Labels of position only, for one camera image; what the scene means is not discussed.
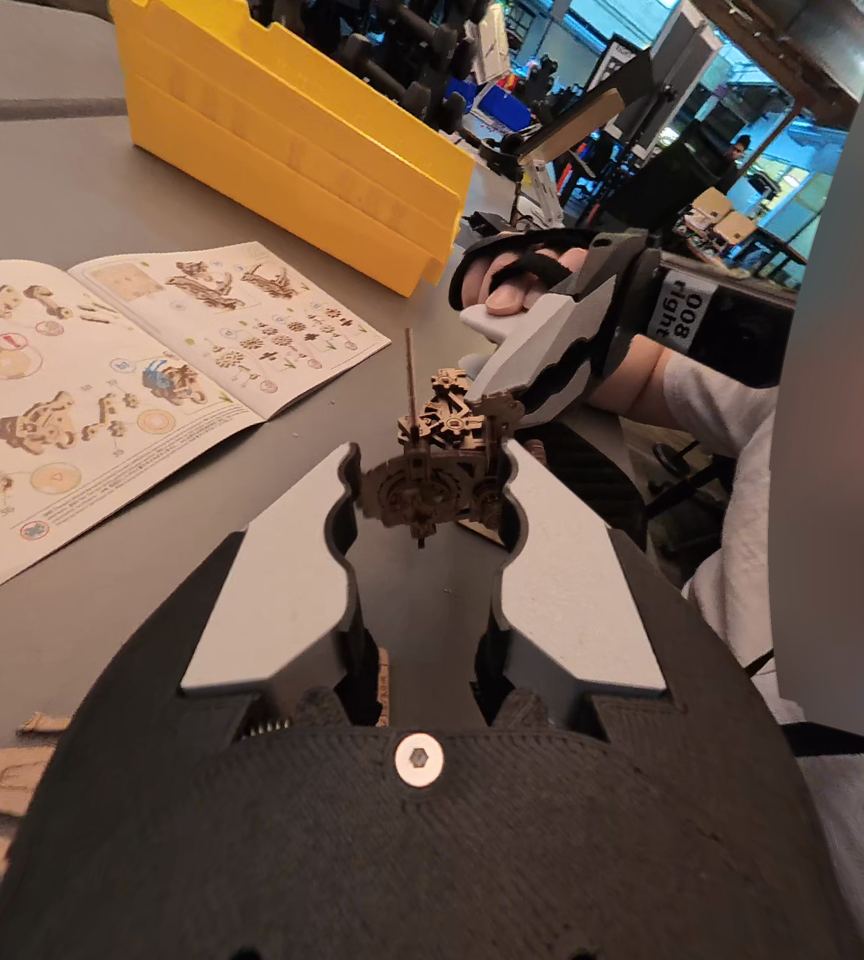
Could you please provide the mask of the model instruction booklet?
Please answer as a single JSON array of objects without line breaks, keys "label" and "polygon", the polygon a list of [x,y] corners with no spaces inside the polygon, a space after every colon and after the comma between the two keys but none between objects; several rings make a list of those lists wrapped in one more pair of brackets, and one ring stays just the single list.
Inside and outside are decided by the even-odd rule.
[{"label": "model instruction booklet", "polygon": [[0,260],[0,586],[389,343],[257,242]]}]

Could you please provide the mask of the yellow plastic bin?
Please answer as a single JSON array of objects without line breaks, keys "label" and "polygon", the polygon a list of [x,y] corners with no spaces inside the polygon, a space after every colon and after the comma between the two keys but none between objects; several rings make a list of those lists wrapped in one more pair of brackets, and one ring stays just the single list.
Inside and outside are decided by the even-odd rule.
[{"label": "yellow plastic bin", "polygon": [[469,153],[246,2],[109,6],[136,146],[397,294],[440,280]]}]

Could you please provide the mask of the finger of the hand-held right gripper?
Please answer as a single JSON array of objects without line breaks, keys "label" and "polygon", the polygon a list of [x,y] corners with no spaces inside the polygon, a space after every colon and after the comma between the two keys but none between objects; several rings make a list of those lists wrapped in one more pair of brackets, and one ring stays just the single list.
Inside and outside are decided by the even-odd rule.
[{"label": "finger of the hand-held right gripper", "polygon": [[525,413],[517,428],[545,425],[580,400],[601,378],[612,339],[608,329],[590,335],[561,328],[520,347],[514,355],[521,367],[515,396]]},{"label": "finger of the hand-held right gripper", "polygon": [[615,287],[616,278],[611,277],[582,299],[547,293],[531,309],[514,316],[492,316],[482,304],[462,310],[462,323],[496,346],[473,378],[466,398],[481,400],[531,387],[545,369],[558,365],[574,344],[593,340]]}]

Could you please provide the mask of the rack of dark equipment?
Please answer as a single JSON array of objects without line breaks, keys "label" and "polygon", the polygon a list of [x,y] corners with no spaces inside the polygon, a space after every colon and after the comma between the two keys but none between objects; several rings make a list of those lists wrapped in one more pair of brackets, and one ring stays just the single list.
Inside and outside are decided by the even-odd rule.
[{"label": "rack of dark equipment", "polygon": [[486,1],[249,1],[253,20],[281,25],[432,130],[474,148],[457,85],[510,65],[505,10]]}]

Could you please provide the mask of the person's right hand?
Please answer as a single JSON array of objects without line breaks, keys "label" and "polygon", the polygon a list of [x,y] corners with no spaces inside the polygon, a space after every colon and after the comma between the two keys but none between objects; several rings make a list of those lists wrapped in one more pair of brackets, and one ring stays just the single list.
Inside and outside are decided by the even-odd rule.
[{"label": "person's right hand", "polygon": [[486,306],[491,316],[510,317],[527,311],[549,291],[549,285],[532,272],[522,272],[502,284],[492,286],[497,272],[514,263],[527,252],[496,247],[467,253],[460,263],[464,268],[458,310]]}]

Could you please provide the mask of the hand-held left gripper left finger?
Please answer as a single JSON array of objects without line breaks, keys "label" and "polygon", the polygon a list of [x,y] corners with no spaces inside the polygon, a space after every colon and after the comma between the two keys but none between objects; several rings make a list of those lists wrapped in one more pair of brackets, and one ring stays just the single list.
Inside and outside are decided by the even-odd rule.
[{"label": "hand-held left gripper left finger", "polygon": [[342,636],[357,606],[342,524],[357,530],[361,454],[339,445],[247,526],[181,681],[187,695],[300,697],[348,671]]}]

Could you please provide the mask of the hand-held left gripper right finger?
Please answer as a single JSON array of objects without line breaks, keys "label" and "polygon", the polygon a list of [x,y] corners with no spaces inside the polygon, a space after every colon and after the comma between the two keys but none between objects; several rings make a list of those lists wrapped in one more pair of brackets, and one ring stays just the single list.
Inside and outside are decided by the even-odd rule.
[{"label": "hand-held left gripper right finger", "polygon": [[540,697],[657,697],[667,684],[610,529],[515,439],[505,493],[520,534],[497,587],[504,675]]}]

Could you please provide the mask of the black monitor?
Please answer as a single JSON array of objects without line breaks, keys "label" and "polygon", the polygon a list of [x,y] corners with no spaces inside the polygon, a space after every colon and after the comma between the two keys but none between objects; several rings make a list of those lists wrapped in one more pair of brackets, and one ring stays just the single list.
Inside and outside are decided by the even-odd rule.
[{"label": "black monitor", "polygon": [[604,216],[657,232],[717,184],[732,163],[726,152],[702,137],[678,139],[615,191],[603,206]]}]

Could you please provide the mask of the person's right forearm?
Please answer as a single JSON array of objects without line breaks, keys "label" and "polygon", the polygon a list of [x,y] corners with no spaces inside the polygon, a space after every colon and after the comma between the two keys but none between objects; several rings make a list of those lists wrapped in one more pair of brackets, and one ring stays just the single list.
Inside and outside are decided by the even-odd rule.
[{"label": "person's right forearm", "polygon": [[673,429],[708,452],[737,458],[770,434],[777,389],[755,389],[643,336],[632,339],[616,371],[586,394],[595,409]]}]

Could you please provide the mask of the wooden gear mechanism model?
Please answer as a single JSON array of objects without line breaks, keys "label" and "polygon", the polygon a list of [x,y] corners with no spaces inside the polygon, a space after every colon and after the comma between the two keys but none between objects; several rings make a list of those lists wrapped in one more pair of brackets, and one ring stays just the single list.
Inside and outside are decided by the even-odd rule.
[{"label": "wooden gear mechanism model", "polygon": [[508,391],[471,399],[465,370],[445,367],[434,394],[417,402],[413,330],[405,331],[409,414],[398,422],[402,453],[364,473],[358,505],[365,518],[407,527],[420,546],[438,526],[458,522],[497,542],[502,520],[503,443],[525,414]]}]

